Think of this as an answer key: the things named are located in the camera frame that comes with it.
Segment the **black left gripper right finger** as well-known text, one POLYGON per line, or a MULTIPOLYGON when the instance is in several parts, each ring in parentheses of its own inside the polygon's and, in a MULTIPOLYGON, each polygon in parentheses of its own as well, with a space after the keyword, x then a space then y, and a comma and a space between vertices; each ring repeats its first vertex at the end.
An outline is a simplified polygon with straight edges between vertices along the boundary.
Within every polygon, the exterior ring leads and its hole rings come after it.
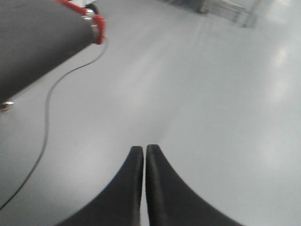
POLYGON ((146 200, 151 226, 238 226, 198 196, 176 173, 159 145, 146 149, 146 200))

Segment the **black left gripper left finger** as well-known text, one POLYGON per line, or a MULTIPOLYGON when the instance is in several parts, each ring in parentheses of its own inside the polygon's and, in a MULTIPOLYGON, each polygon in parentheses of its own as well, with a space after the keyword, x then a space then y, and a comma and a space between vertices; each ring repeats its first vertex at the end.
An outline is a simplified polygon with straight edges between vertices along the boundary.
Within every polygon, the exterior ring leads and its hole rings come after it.
POLYGON ((131 147, 110 183, 59 226, 139 226, 143 186, 143 148, 131 147))

